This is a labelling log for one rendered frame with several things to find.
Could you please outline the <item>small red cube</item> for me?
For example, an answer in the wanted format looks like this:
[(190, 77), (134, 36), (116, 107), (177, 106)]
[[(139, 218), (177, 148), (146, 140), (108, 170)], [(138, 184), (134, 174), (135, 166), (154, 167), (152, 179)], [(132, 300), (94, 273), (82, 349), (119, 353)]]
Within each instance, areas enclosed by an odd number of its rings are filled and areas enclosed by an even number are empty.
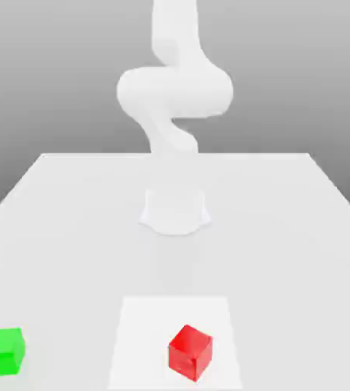
[(168, 344), (168, 367), (197, 382), (212, 360), (213, 338), (184, 325)]

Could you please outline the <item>small green cube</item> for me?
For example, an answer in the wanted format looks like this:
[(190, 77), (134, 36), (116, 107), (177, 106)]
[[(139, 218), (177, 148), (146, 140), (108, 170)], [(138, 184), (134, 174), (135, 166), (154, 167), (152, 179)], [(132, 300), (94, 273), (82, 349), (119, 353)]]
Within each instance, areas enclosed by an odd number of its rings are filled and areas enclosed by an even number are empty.
[(0, 376), (19, 373), (25, 348), (25, 340), (20, 328), (0, 328)]

